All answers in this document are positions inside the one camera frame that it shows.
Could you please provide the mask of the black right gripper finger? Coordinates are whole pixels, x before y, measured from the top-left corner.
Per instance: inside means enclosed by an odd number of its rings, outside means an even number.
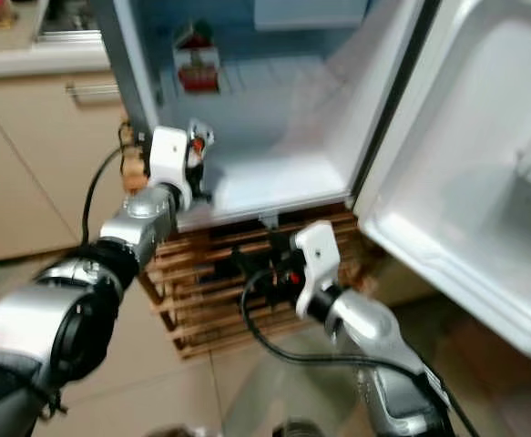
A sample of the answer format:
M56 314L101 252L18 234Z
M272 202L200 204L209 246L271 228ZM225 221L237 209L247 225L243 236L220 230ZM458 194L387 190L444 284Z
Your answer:
M247 258L251 263L281 263L293 253L291 230L266 229L260 241L247 245Z
M273 255L269 251L249 253L248 251L232 250L229 259L244 280L273 280L276 276Z

